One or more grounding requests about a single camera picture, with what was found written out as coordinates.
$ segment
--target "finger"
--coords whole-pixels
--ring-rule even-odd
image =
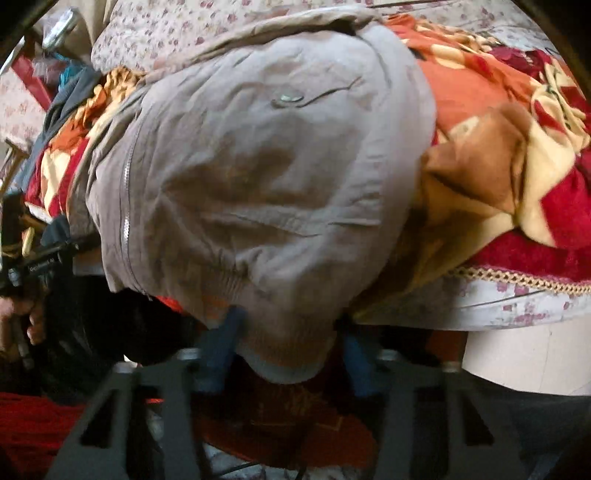
[[[33,326],[42,325],[45,322],[45,308],[42,299],[37,300],[35,306],[31,310],[29,321]]]
[[[29,299],[0,299],[0,320],[10,320],[13,315],[26,315],[33,308],[34,302]]]
[[[31,326],[27,329],[27,336],[32,345],[39,345],[45,340],[45,328],[43,325]]]

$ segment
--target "floral bedsheet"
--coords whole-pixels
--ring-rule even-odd
[[[304,8],[344,4],[378,7],[387,0],[119,0],[111,21],[92,50],[95,68],[119,64],[150,70],[154,60],[200,44],[251,22],[262,12],[286,14]],[[410,12],[436,23],[486,31],[505,43],[530,50],[553,45],[511,0],[444,0],[381,8],[384,14]]]
[[[591,312],[591,296],[574,296],[488,280],[442,277],[392,299],[371,323],[434,330],[489,330],[562,322]]]

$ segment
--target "gray jacket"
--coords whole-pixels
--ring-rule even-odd
[[[434,120],[415,58],[365,8],[203,44],[147,76],[86,166],[111,289],[171,297],[209,327],[242,305],[251,367],[312,377],[388,259]]]

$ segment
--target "orange cloth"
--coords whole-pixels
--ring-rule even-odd
[[[72,161],[73,154],[83,140],[92,136],[94,126],[110,119],[119,104],[134,90],[137,82],[143,77],[126,67],[111,70],[104,81],[94,89],[93,96],[71,115],[68,121],[49,142],[41,160],[40,202],[45,210],[52,215],[49,208],[51,201],[60,189],[61,181]]]
[[[247,461],[278,468],[349,465],[367,468],[377,444],[351,414],[340,414],[329,398],[353,401],[347,376],[333,351],[316,377],[299,384],[272,384],[237,359],[221,397],[202,404],[199,434],[211,445]],[[233,421],[214,419],[220,408]],[[294,441],[298,448],[293,449]]]
[[[353,305],[359,321],[516,227],[554,247],[541,200],[589,145],[585,115],[552,88],[571,81],[557,62],[545,66],[547,83],[540,83],[464,33],[410,15],[391,17],[387,26],[422,59],[437,130],[391,260]]]

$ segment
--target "bed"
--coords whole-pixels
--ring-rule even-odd
[[[384,14],[409,12],[439,24],[492,35],[521,50],[557,54],[541,28],[510,0],[394,2],[401,5],[374,0],[70,0],[59,2],[54,9],[66,5],[81,8],[92,44],[90,59],[95,68],[108,72],[120,64],[150,70],[159,57],[179,53],[264,12],[285,14],[361,2]],[[0,77],[0,112],[4,113],[0,138],[8,138],[22,149],[30,148],[44,111],[12,71]],[[388,302],[374,313],[372,323],[381,323],[387,316],[403,326],[483,330],[560,322],[589,311],[586,295],[446,276]]]

